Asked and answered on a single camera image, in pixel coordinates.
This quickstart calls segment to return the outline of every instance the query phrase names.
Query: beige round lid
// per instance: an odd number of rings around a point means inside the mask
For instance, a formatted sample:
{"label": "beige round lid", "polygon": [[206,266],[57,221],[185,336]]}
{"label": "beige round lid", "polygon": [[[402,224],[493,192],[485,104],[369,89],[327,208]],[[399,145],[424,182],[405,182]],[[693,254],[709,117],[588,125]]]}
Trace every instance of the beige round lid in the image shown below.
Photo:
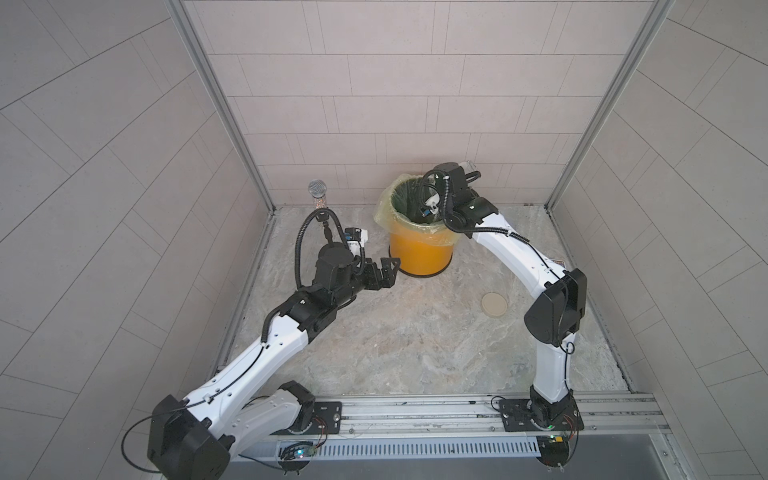
{"label": "beige round lid", "polygon": [[483,313],[491,318],[501,318],[507,313],[507,300],[498,293],[486,293],[480,304]]}

